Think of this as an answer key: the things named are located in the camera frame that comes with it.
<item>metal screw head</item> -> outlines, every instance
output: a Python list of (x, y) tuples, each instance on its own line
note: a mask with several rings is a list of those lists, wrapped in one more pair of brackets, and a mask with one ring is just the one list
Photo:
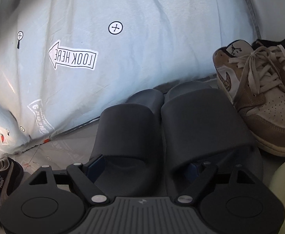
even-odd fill
[(102, 202), (105, 202), (106, 200), (107, 200), (107, 197), (104, 196), (104, 195), (101, 195), (101, 194), (94, 195), (94, 196), (91, 198), (91, 201), (92, 201), (92, 202), (95, 202), (95, 203), (102, 203)]
[(181, 195), (177, 198), (177, 201), (180, 203), (190, 203), (193, 201), (193, 198), (189, 195)]

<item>nike swoosh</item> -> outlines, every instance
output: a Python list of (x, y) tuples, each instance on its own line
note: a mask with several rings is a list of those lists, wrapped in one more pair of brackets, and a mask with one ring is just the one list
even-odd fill
[(226, 80), (222, 77), (222, 75), (217, 71), (218, 77), (221, 80), (221, 82), (223, 83), (223, 85), (225, 86), (225, 89), (227, 91), (230, 91), (231, 89), (231, 80), (230, 80), (230, 76), (228, 74), (228, 72), (226, 72)]
[(4, 203), (4, 201), (8, 198), (8, 195), (7, 195), (7, 189), (8, 189), (8, 184), (10, 182), (10, 178), (11, 178), (11, 174), (12, 174), (12, 171), (13, 171), (13, 162), (11, 162), (11, 165), (10, 165), (10, 169), (8, 171), (8, 175), (7, 175), (7, 178), (6, 180), (4, 181), (4, 185), (2, 187), (2, 190), (1, 190), (1, 194), (0, 194), (0, 206)]

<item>cross-in-circle symbol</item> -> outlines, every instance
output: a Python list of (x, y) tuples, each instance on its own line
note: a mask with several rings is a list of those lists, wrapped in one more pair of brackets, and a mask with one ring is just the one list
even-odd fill
[(114, 21), (109, 25), (110, 34), (116, 35), (119, 34), (123, 30), (123, 25), (119, 21)]
[(18, 32), (18, 34), (17, 34), (17, 39), (18, 39), (17, 48), (19, 49), (19, 48), (20, 48), (20, 40), (23, 39), (23, 32), (22, 32), (22, 31), (19, 31), (19, 32)]

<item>sneaker tongue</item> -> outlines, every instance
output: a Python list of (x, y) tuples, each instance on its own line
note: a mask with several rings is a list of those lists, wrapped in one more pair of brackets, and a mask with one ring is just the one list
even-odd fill
[(253, 48), (244, 40), (236, 40), (227, 46), (226, 51), (233, 57), (240, 57), (252, 53)]

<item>circular pad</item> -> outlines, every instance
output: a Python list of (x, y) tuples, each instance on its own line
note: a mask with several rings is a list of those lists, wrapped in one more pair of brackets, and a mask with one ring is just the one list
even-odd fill
[(31, 218), (43, 218), (52, 215), (58, 209), (58, 203), (50, 198), (33, 198), (22, 206), (24, 215)]
[(255, 217), (263, 211), (263, 205), (260, 201), (245, 196), (230, 199), (226, 204), (226, 208), (234, 216), (243, 218)]
[(273, 193), (249, 184), (210, 193), (200, 212), (212, 229), (226, 234), (276, 234), (285, 218), (284, 207)]

